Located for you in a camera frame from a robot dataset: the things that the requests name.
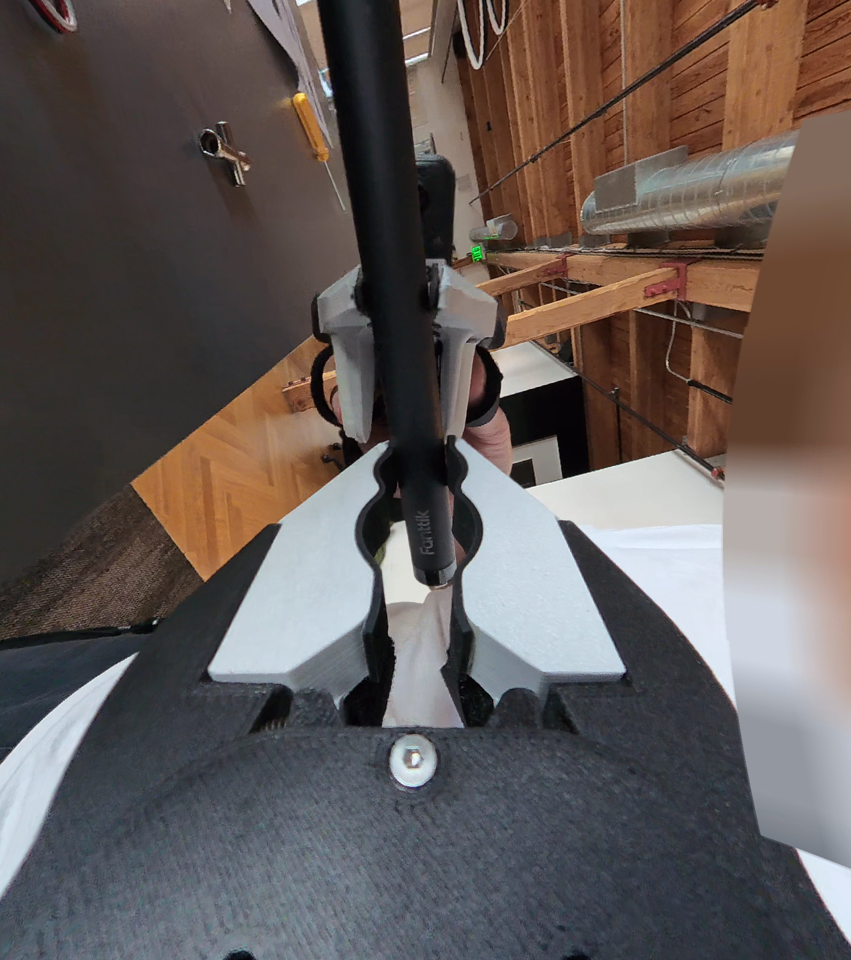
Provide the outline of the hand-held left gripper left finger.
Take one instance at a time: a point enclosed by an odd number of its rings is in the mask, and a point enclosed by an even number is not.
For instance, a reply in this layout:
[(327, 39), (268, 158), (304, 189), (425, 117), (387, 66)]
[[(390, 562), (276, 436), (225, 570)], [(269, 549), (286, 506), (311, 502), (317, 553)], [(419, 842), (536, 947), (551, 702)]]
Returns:
[(387, 443), (373, 447), (279, 524), (207, 671), (214, 681), (325, 690), (336, 702), (395, 666), (376, 554), (395, 492)]

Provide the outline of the black tension rod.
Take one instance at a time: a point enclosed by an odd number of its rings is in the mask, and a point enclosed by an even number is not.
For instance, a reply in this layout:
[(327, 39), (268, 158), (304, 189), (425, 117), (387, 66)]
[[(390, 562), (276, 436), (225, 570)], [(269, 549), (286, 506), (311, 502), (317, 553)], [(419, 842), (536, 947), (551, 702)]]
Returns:
[(652, 432), (658, 438), (663, 440), (668, 444), (672, 449), (679, 451), (684, 457), (689, 461), (695, 463), (699, 468), (706, 472), (710, 478), (716, 482), (724, 483), (725, 482), (725, 468), (724, 466), (714, 465), (710, 463), (707, 459), (700, 456), (696, 453), (695, 450), (689, 444), (682, 439), (673, 438), (668, 434), (664, 429), (660, 428), (652, 421), (650, 421), (643, 414), (640, 414), (633, 407), (622, 401), (621, 392), (619, 388), (613, 388), (611, 390), (605, 390), (597, 383), (594, 379), (589, 378), (585, 373), (578, 371), (577, 376), (591, 389), (597, 391), (600, 396), (606, 400), (612, 402), (616, 408), (620, 411), (625, 412), (628, 416), (637, 421), (640, 425), (646, 428), (648, 431)]
[(735, 6), (731, 11), (726, 13), (720, 19), (711, 24), (706, 30), (703, 30), (698, 35), (696, 35), (689, 42), (683, 44), (678, 50), (669, 55), (665, 60), (657, 64), (655, 67), (649, 69), (640, 77), (636, 78), (634, 81), (625, 86), (620, 90), (615, 96), (610, 100), (602, 103), (594, 111), (587, 114), (584, 118), (579, 120), (575, 125), (563, 131), (559, 136), (553, 139), (551, 142), (541, 147), (535, 153), (532, 153), (528, 158), (523, 162), (515, 165), (515, 167), (510, 170), (508, 173), (501, 176), (495, 182), (491, 183), (485, 190), (482, 190), (477, 196), (469, 200), (469, 204), (473, 205), (474, 203), (480, 201), (487, 195), (491, 194), (492, 191), (501, 185), (505, 184), (509, 179), (511, 179), (515, 174), (518, 174), (520, 171), (524, 170), (531, 164), (539, 162), (539, 160), (544, 157), (548, 152), (558, 147), (564, 141), (570, 139), (573, 135), (577, 134), (580, 130), (599, 119), (600, 117), (605, 116), (611, 109), (613, 109), (617, 104), (623, 102), (627, 97), (631, 96), (633, 93), (640, 90), (646, 84), (652, 82), (659, 76), (661, 76), (665, 71), (672, 68), (680, 62), (684, 57), (688, 56), (695, 52), (698, 48), (703, 46), (705, 43), (710, 41), (712, 38), (717, 37), (723, 31), (730, 28), (734, 23), (739, 21), (741, 18), (745, 17), (751, 11), (756, 8), (770, 8), (774, 6), (777, 1), (745, 1), (740, 3), (738, 6)]

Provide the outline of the yellow handled screwdriver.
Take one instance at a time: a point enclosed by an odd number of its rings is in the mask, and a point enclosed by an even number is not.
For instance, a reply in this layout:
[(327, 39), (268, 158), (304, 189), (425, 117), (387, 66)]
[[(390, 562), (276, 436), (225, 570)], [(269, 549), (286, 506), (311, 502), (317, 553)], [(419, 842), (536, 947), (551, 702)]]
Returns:
[(307, 93), (299, 91), (293, 96), (292, 105), (299, 117), (299, 122), (304, 130), (314, 157), (317, 162), (323, 165), (325, 173), (331, 181), (332, 189), (339, 206), (342, 211), (345, 211), (346, 205), (336, 185), (336, 180), (329, 163), (331, 158), (330, 148), (319, 122), (318, 115), (312, 105), (312, 101)]

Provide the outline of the white printed paper sheet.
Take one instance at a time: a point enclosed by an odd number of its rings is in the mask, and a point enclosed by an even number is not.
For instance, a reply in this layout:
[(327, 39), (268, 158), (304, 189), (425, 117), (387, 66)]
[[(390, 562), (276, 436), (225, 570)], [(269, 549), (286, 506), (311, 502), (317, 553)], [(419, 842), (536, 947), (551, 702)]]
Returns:
[(334, 147), (335, 141), (324, 114), (327, 98), (320, 79), (320, 71), (310, 61), (300, 36), (293, 3), (288, 1), (249, 1), (248, 3), (261, 23), (288, 55), (297, 72), (298, 90), (304, 93), (311, 103), (326, 145)]

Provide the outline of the silver metal air duct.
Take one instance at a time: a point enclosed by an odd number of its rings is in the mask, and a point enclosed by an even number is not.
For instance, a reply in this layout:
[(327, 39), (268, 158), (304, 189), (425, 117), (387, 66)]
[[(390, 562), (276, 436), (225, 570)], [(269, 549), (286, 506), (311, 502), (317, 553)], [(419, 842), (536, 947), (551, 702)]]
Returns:
[(794, 129), (697, 159), (681, 146), (600, 174), (581, 208), (582, 229), (611, 235), (770, 222), (798, 137)]

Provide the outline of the black electric screwdriver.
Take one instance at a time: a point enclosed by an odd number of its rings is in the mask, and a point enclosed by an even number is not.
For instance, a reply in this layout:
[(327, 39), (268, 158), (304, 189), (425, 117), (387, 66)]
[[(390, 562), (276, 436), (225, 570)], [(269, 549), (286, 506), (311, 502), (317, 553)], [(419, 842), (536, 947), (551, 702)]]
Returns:
[(320, 1), (375, 366), (413, 570), (456, 572), (398, 2)]

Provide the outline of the person's right hand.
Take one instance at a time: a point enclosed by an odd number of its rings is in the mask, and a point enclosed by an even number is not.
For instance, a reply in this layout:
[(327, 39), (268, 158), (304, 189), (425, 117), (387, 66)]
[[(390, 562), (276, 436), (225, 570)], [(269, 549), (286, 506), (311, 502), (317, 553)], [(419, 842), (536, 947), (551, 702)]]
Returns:
[[(474, 354), (471, 367), (467, 422), (471, 422), (476, 411), (485, 407), (487, 390), (487, 370), (480, 351)], [(494, 466), (506, 475), (510, 475), (513, 466), (513, 444), (510, 425), (504, 410), (497, 407), (493, 414), (479, 425), (466, 426), (463, 439), (474, 450), (486, 457)]]

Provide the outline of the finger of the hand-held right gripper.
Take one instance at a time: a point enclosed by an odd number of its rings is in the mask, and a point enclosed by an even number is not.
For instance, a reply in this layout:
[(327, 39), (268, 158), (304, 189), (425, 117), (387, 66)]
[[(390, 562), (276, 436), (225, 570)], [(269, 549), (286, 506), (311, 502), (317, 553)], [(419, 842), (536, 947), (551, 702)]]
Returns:
[(361, 269), (352, 269), (318, 294), (316, 330), (329, 337), (336, 363), (341, 425), (368, 443), (373, 424), (376, 357), (371, 318), (358, 305)]
[(443, 437), (460, 437), (466, 424), (476, 347), (496, 331), (498, 303), (452, 266), (427, 259), (433, 337), (440, 345), (439, 385)]

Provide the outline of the red metal bracket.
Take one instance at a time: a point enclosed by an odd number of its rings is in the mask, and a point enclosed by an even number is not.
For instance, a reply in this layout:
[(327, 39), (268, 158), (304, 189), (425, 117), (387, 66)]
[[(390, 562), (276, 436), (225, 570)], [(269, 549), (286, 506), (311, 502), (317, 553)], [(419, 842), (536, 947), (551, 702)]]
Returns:
[(666, 261), (660, 264), (660, 269), (671, 269), (674, 276), (644, 287), (643, 296), (646, 300), (656, 297), (672, 296), (673, 299), (684, 301), (687, 292), (688, 268), (695, 259), (679, 259)]

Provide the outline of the person's white shirt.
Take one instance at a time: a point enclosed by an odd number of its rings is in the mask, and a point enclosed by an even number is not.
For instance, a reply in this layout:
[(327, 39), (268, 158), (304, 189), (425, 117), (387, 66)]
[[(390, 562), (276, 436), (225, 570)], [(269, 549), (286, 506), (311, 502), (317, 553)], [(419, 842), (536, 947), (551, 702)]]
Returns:
[(626, 678), (473, 684), (418, 790), (329, 694), (204, 676), (247, 548), (0, 763), (0, 958), (851, 958), (851, 870), (761, 837), (726, 690), (628, 578), (718, 535), (576, 533)]

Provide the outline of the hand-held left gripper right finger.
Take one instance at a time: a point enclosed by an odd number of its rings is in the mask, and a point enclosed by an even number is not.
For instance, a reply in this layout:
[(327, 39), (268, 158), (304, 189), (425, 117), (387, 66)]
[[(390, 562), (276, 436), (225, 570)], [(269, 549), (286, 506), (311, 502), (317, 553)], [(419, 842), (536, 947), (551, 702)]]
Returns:
[(554, 684), (621, 680), (623, 660), (558, 518), (462, 439), (447, 458), (476, 522), (459, 588), (467, 676), (494, 704), (510, 690), (545, 701)]

